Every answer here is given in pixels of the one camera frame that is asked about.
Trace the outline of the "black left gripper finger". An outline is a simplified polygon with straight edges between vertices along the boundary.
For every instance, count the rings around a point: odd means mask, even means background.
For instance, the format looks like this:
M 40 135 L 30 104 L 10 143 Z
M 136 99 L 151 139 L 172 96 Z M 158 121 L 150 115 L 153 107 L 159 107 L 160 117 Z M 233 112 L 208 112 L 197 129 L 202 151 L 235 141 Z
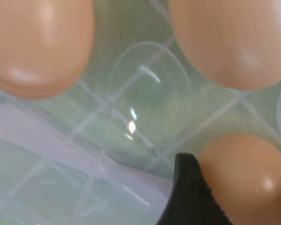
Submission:
M 212 196 L 199 162 L 190 153 L 175 157 L 173 189 L 158 225 L 230 225 Z

